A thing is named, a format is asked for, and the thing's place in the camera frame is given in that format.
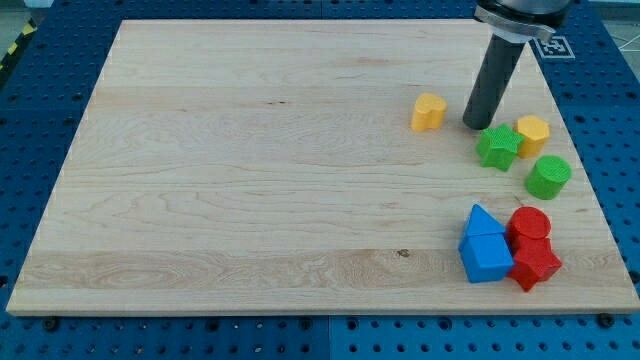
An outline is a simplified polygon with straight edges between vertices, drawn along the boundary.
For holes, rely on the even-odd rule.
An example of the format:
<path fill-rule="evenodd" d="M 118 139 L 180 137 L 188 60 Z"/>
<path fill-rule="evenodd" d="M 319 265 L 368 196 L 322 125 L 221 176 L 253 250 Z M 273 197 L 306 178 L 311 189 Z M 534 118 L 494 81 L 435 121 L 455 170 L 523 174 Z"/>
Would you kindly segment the black robot arm flange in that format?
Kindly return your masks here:
<path fill-rule="evenodd" d="M 566 20 L 572 0 L 478 0 L 474 18 L 511 43 L 549 41 Z"/>

